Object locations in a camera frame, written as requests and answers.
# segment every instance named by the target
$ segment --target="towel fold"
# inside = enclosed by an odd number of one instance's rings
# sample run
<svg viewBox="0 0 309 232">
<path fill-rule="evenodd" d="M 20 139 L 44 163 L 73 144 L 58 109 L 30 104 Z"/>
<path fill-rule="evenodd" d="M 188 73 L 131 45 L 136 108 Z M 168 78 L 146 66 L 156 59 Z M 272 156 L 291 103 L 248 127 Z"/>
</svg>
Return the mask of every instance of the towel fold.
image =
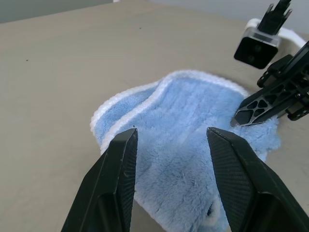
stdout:
<svg viewBox="0 0 309 232">
<path fill-rule="evenodd" d="M 215 182 L 207 127 L 245 138 L 259 158 L 280 146 L 278 120 L 230 126 L 248 93 L 199 71 L 177 71 L 107 100 L 91 130 L 103 153 L 114 136 L 139 133 L 135 200 L 168 232 L 225 232 L 228 226 Z"/>
</svg>

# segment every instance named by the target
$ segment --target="blue towel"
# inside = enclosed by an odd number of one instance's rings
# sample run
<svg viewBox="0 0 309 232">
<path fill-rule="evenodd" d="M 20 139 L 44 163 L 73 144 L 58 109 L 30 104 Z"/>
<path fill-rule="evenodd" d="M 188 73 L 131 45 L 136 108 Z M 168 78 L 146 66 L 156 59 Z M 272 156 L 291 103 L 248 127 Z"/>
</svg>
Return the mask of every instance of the blue towel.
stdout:
<svg viewBox="0 0 309 232">
<path fill-rule="evenodd" d="M 177 71 L 106 101 L 91 130 L 103 153 L 114 136 L 139 133 L 135 200 L 168 232 L 225 232 L 226 215 L 215 182 L 207 127 L 245 138 L 259 158 L 280 146 L 278 120 L 230 126 L 248 93 L 239 85 L 198 71 Z"/>
</svg>

